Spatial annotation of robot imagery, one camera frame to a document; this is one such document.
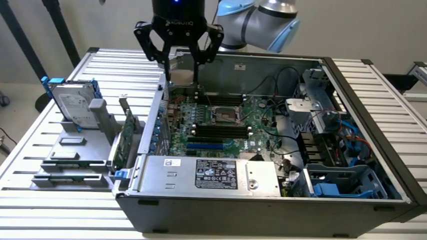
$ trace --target blue latch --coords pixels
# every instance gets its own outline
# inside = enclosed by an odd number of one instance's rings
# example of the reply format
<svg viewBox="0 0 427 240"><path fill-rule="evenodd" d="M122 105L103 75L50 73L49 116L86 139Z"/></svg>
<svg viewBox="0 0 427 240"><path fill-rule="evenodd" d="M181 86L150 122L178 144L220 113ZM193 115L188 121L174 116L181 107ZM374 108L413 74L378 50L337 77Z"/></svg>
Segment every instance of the blue latch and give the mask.
<svg viewBox="0 0 427 240"><path fill-rule="evenodd" d="M65 79L59 77L50 78L50 80L47 81L49 84L62 84L63 82Z"/></svg>
<svg viewBox="0 0 427 240"><path fill-rule="evenodd" d="M370 199L373 191L368 190L360 194L340 194L338 187L333 183L317 183L313 186L313 194L318 198L346 198L346 199Z"/></svg>
<svg viewBox="0 0 427 240"><path fill-rule="evenodd" d="M128 172L126 171L114 171L113 179L114 180L125 180L125 179L128 179Z"/></svg>

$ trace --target floor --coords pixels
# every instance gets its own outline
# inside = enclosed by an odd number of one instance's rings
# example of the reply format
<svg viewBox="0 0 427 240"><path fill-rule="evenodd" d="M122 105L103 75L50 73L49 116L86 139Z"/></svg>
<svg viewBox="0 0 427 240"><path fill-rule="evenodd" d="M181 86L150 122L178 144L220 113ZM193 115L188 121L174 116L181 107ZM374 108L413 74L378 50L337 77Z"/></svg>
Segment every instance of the floor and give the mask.
<svg viewBox="0 0 427 240"><path fill-rule="evenodd" d="M7 106L0 107L0 128L18 142L38 116L34 102L45 91L41 84L15 83L0 83L0 91L10 100ZM11 150L13 142L5 139L3 143ZM0 164L5 159L5 156L0 154Z"/></svg>

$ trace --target green circuit board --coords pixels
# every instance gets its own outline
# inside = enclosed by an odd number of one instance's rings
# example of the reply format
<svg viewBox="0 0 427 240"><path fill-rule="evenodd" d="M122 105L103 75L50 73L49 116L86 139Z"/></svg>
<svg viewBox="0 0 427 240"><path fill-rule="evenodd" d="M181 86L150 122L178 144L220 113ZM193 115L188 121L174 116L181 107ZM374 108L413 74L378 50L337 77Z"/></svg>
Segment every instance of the green circuit board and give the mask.
<svg viewBox="0 0 427 240"><path fill-rule="evenodd" d="M222 138L222 150L209 150L209 149L196 149L196 157L208 158L238 158L241 153L256 153L258 149L266 149L266 141L272 146L277 140L276 137L268 135L262 128L273 134L277 134L276 127L270 127L272 113L268 111L264 117L268 119L268 123L264 125L261 123L261 117L266 110L265 99L260 97L249 97L241 104L241 106L210 106L210 105L197 105L188 97L174 103L174 107L169 105L169 108L176 108L173 116L169 117L170 124L170 156L185 156L186 155L186 139L193 137L192 125L197 123L204 126L248 126L253 135L248 139L242 138ZM218 121L212 121L217 119L212 115L212 108L221 110L237 111L237 117L240 121L237 123L226 121L225 119Z"/></svg>

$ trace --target sticker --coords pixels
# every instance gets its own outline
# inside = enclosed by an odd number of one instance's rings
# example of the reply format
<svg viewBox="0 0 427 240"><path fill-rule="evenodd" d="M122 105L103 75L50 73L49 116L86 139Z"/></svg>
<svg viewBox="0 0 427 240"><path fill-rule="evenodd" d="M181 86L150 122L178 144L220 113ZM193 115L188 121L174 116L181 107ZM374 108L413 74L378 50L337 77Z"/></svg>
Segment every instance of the sticker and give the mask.
<svg viewBox="0 0 427 240"><path fill-rule="evenodd" d="M197 159L194 187L198 189L237 189L236 161Z"/></svg>
<svg viewBox="0 0 427 240"><path fill-rule="evenodd" d="M245 71L245 70L246 70L246 65L244 65L244 64L234 64L234 65L233 65L233 70Z"/></svg>
<svg viewBox="0 0 427 240"><path fill-rule="evenodd" d="M81 128L97 128L97 122L93 113L89 110L89 103L83 96L77 94L58 94L58 101L69 120Z"/></svg>
<svg viewBox="0 0 427 240"><path fill-rule="evenodd" d="M181 166L180 159L164 159L164 166L165 167L178 167Z"/></svg>

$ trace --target pcie slot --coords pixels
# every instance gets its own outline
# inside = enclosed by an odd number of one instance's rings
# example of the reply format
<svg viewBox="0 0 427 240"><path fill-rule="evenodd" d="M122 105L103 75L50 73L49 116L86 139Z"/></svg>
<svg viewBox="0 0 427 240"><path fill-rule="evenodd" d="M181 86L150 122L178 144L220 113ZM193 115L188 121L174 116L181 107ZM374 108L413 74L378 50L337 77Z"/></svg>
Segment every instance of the pcie slot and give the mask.
<svg viewBox="0 0 427 240"><path fill-rule="evenodd" d="M221 144L222 140L217 139L217 138L209 138L209 137L188 137L186 142L188 143Z"/></svg>

